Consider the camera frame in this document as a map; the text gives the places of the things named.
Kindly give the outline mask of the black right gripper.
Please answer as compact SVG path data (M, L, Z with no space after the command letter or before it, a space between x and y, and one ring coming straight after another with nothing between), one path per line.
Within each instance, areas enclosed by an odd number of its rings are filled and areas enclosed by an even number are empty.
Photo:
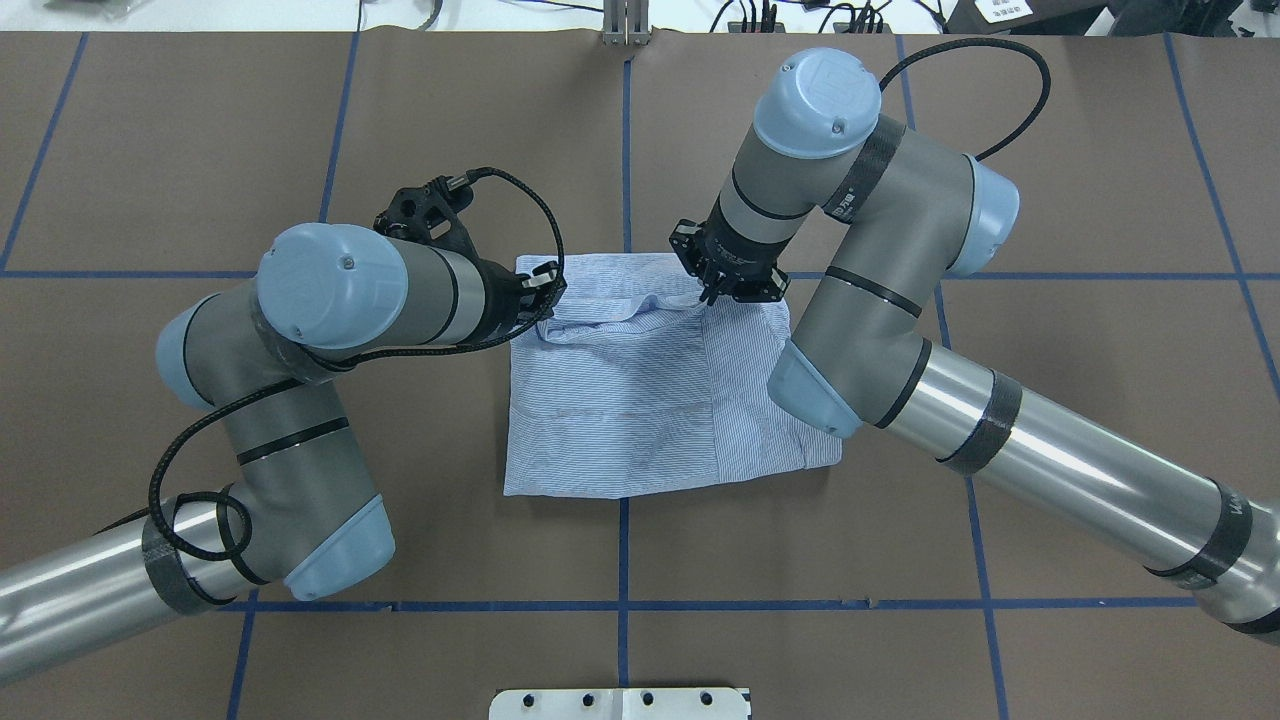
M708 307L722 297L737 304L774 304L783 299L790 278L777 261L790 238L764 243L740 234L727 222L680 222L669 245L685 272L701 287Z

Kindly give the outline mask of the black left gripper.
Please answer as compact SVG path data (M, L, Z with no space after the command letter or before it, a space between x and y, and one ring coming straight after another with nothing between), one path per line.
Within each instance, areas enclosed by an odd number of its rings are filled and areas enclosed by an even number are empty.
M520 325L545 322L556 315L563 297L563 268L549 260L529 272L515 273L489 260L480 261L485 309L480 341L499 338Z

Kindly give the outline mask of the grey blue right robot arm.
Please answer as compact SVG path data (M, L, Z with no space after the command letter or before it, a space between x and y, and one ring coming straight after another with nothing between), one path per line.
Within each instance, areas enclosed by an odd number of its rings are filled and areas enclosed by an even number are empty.
M669 245L701 302L773 304L785 250L815 214L844 228L768 373L773 404L838 439L874 427L943 469L1125 553L1208 618L1277 643L1277 503L1249 497L1025 387L954 345L946 287L979 275L1019 218L1019 188L884 111L919 61L883 74L818 46L781 60L707 217Z

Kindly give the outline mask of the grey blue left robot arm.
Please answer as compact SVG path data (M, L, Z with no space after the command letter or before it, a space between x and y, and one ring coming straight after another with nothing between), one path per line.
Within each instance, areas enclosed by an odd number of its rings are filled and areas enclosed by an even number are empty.
M315 601L379 573L396 539L337 377L503 345L550 315L563 265L513 273L467 243L352 224L282 232L252 279L159 336L159 375L202 416L163 452L145 506L4 571L3 683L261 585Z

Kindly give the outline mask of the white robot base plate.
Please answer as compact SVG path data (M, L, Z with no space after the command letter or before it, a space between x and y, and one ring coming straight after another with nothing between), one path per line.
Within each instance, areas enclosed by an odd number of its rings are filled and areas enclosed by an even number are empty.
M750 692L732 687L508 689L489 719L751 719Z

